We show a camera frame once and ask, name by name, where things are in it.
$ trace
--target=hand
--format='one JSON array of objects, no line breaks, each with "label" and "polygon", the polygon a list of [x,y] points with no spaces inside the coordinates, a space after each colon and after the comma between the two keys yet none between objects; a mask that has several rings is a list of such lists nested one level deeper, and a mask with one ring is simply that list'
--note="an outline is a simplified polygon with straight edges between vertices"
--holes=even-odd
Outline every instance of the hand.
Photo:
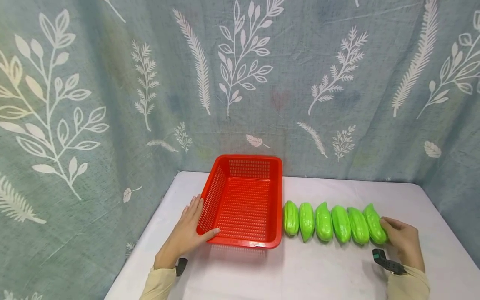
[{"label": "hand", "polygon": [[198,194],[192,198],[190,205],[183,209],[180,220],[155,256],[153,265],[155,270],[174,268],[180,256],[190,252],[220,232],[220,229],[215,228],[204,235],[200,236],[197,234],[198,219],[200,219],[202,214],[203,206],[204,200]]},{"label": "hand", "polygon": [[418,229],[386,216],[380,219],[380,225],[385,229],[390,242],[397,249],[398,258],[402,264],[425,273]]}]

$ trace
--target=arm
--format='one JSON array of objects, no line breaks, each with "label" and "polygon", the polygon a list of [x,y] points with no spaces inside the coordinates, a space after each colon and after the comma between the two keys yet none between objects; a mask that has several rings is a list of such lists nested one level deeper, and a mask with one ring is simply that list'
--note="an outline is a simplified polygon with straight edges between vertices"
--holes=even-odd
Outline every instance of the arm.
[{"label": "arm", "polygon": [[425,263],[420,248],[418,230],[406,223],[382,217],[380,224],[398,251],[406,275],[391,274],[388,278],[389,300],[428,300],[430,286],[425,275]]},{"label": "arm", "polygon": [[153,268],[148,274],[140,300],[167,300],[175,282],[177,260],[220,232],[220,229],[215,228],[204,235],[197,234],[196,229],[203,206],[204,200],[197,195],[192,198],[190,205],[183,209],[180,220],[155,255]]}]

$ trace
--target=left hand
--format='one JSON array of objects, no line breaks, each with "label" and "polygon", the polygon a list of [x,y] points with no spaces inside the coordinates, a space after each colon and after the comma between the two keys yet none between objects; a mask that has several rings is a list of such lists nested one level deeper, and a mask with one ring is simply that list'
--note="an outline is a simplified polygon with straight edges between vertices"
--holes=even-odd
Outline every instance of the left hand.
[{"label": "left hand", "polygon": [[192,198],[190,205],[183,209],[180,220],[155,256],[153,265],[155,270],[174,268],[175,263],[182,255],[195,249],[220,232],[219,228],[214,228],[201,236],[197,234],[198,220],[202,214],[203,206],[204,200],[198,194]]}]

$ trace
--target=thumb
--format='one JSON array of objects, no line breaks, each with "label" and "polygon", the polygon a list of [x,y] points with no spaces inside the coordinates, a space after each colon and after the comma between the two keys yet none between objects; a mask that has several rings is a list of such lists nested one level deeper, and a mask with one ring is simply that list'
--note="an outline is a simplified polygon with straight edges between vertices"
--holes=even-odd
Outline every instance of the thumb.
[{"label": "thumb", "polygon": [[380,219],[380,225],[387,232],[388,236],[391,236],[396,232],[396,229],[393,228],[384,218]]},{"label": "thumb", "polygon": [[208,241],[220,232],[220,228],[214,228],[200,236],[202,241]]}]

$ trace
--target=green vegetable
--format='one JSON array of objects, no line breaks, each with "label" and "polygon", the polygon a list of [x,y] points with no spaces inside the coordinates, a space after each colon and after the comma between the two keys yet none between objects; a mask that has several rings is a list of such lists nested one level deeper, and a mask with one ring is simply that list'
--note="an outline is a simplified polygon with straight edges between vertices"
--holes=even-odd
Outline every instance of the green vegetable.
[{"label": "green vegetable", "polygon": [[310,203],[300,204],[300,232],[303,242],[308,241],[315,231],[315,221],[313,219],[313,208]]},{"label": "green vegetable", "polygon": [[343,206],[335,205],[332,208],[332,220],[336,238],[341,243],[348,242],[352,235],[352,228],[347,211]]},{"label": "green vegetable", "polygon": [[368,224],[368,230],[370,232],[370,237],[372,238],[373,242],[376,244],[382,245],[385,244],[387,241],[387,233],[380,225],[380,216],[375,211],[373,204],[367,205],[363,210],[363,216]]},{"label": "green vegetable", "polygon": [[367,244],[370,239],[370,234],[365,217],[360,210],[354,207],[349,207],[347,210],[350,226],[352,227],[353,240],[361,245]]},{"label": "green vegetable", "polygon": [[323,202],[317,207],[315,217],[318,238],[323,241],[331,240],[333,238],[333,224],[327,202]]},{"label": "green vegetable", "polygon": [[292,201],[287,201],[283,209],[283,229],[290,236],[299,232],[299,209]]}]

